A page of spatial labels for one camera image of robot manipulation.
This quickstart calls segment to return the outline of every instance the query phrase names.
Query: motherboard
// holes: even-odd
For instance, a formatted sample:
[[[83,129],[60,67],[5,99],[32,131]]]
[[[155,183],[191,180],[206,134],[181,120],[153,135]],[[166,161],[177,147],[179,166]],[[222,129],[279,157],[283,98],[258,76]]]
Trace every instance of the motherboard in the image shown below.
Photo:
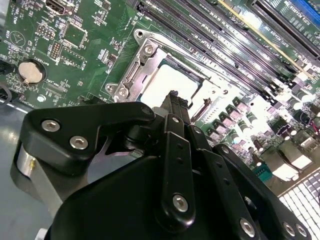
[[[296,180],[312,165],[320,144],[316,0],[4,2],[2,105],[153,108],[175,91],[208,142],[230,146],[261,180]]]

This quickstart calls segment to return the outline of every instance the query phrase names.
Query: blue ram slot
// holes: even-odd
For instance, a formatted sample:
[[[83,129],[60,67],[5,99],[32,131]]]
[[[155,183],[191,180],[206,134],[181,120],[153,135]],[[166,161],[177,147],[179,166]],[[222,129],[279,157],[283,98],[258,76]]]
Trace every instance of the blue ram slot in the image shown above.
[[[302,12],[316,27],[320,27],[320,14],[305,0],[291,0],[292,4]]]

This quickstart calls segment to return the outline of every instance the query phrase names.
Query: hdmi port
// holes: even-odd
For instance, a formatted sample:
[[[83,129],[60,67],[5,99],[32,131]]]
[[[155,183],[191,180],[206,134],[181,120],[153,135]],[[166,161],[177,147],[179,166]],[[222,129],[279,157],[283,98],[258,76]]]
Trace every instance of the hdmi port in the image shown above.
[[[46,0],[45,5],[47,8],[55,11],[59,15],[64,15],[66,13],[66,8],[59,2],[54,0]]]

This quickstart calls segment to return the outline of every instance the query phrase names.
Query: gray table surface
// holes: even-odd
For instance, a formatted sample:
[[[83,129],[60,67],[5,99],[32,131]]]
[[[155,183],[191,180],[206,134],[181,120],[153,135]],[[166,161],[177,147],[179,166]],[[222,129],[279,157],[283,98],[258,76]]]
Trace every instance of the gray table surface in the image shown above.
[[[47,207],[19,190],[10,177],[10,168],[24,114],[9,106],[0,108],[0,239],[34,240],[40,228],[52,218]]]

